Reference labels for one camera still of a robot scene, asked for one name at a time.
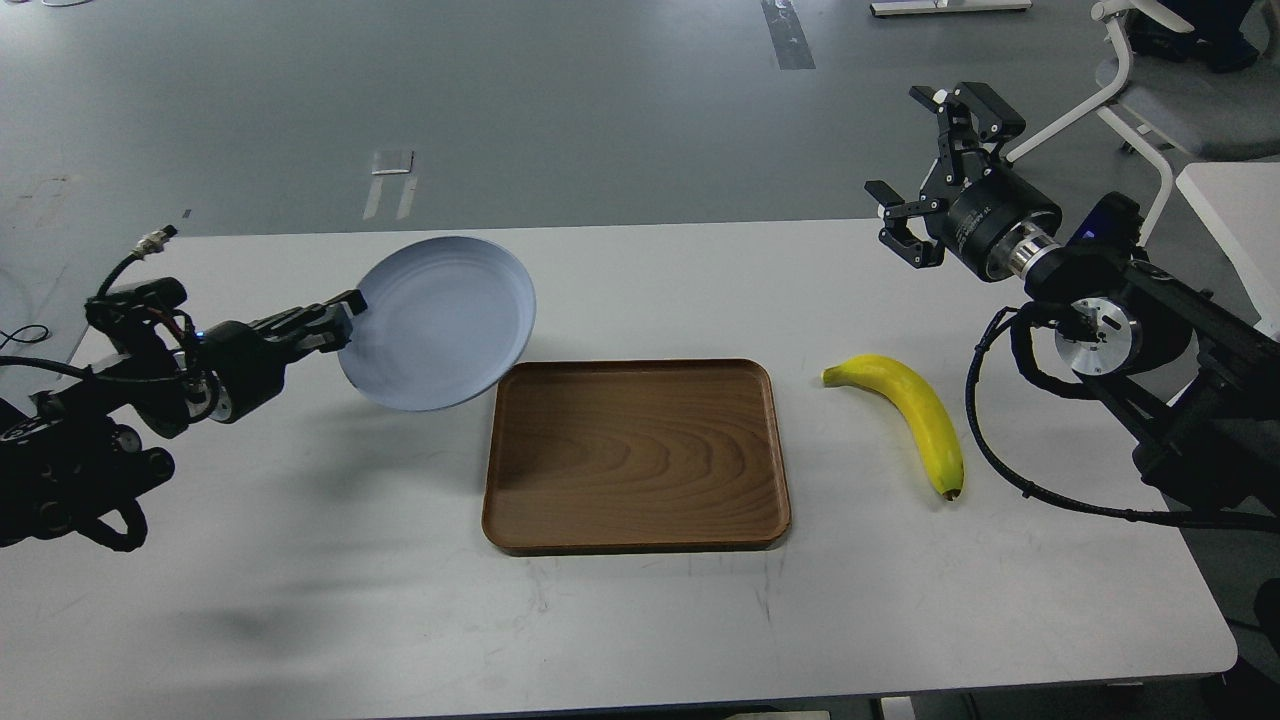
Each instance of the cable connector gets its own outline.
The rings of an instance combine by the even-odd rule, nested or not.
[[[169,242],[175,234],[178,234],[178,228],[173,225],[165,225],[157,231],[151,231],[142,236],[142,240],[133,246],[133,251],[129,252],[129,255],[133,255],[138,260],[143,260],[147,255],[164,252],[164,243]]]

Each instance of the white plate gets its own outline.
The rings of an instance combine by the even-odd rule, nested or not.
[[[439,410],[498,382],[534,329],[534,283],[506,249],[436,237],[397,250],[360,281],[342,370],[365,397],[396,410]]]

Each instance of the gray floor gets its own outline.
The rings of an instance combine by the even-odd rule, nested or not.
[[[1038,128],[1094,90],[1107,51],[1084,1],[891,19],[795,4],[812,70],[778,68],[756,0],[0,5],[0,328],[54,318],[41,352],[69,352],[83,325],[54,310],[170,222],[207,236],[870,217],[865,179],[913,188],[933,156],[910,85],[988,82]],[[1091,118],[1019,170],[1073,228],[1110,190],[1153,196],[1153,170],[1117,146]],[[388,178],[366,218],[381,149],[416,151],[416,192],[406,208],[407,179]],[[1152,252],[1256,316],[1176,193]],[[1252,621],[1280,546],[1189,539],[1222,607]],[[1280,676],[1257,637],[1240,646]],[[1207,717],[1198,697],[977,700],[983,717]]]

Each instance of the brown tray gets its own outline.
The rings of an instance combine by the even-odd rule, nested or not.
[[[522,363],[498,384],[483,525],[507,552],[759,550],[790,524],[750,360]]]

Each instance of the chair leg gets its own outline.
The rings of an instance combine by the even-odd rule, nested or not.
[[[1130,127],[1129,123],[1120,119],[1120,115],[1116,115],[1115,110],[1111,108],[1100,108],[1097,114],[1102,118],[1102,122],[1111,126],[1111,129],[1116,131],[1116,135],[1124,138],[1125,142],[1160,173],[1160,192],[1156,193],[1156,200],[1151,202],[1151,210],[1147,211],[1147,219],[1143,220],[1142,231],[1138,233],[1138,245],[1147,245],[1151,231],[1156,227],[1161,213],[1165,211],[1165,204],[1169,202],[1169,196],[1174,192],[1174,169],[1169,165],[1169,160],[1165,160],[1165,156],[1160,154],[1160,150],[1156,150],[1155,146],[1147,142],[1147,138]]]
[[[1023,141],[1021,143],[1019,143],[1018,147],[1014,147],[1012,150],[1010,150],[1009,152],[1006,152],[1005,154],[1005,159],[1009,160],[1010,163],[1016,163],[1019,158],[1021,158],[1023,155],[1027,155],[1032,150],[1036,150],[1046,140],[1048,140],[1048,138],[1053,137],[1055,135],[1062,132],[1064,129],[1069,128],[1071,124],[1074,124],[1076,120],[1079,120],[1084,115],[1088,115],[1089,113],[1092,113],[1092,111],[1097,110],[1098,108],[1101,108],[1103,105],[1103,102],[1106,102],[1107,100],[1111,100],[1111,97],[1114,95],[1115,95],[1115,91],[1112,91],[1110,88],[1103,88],[1103,90],[1093,94],[1088,100],[1085,100],[1084,102],[1080,102],[1075,108],[1071,108],[1070,110],[1066,111],[1065,115],[1062,115],[1061,118],[1059,118],[1059,119],[1053,120],[1052,123],[1050,123],[1044,129],[1042,129],[1038,133],[1030,136],[1029,138],[1027,138],[1025,141]]]

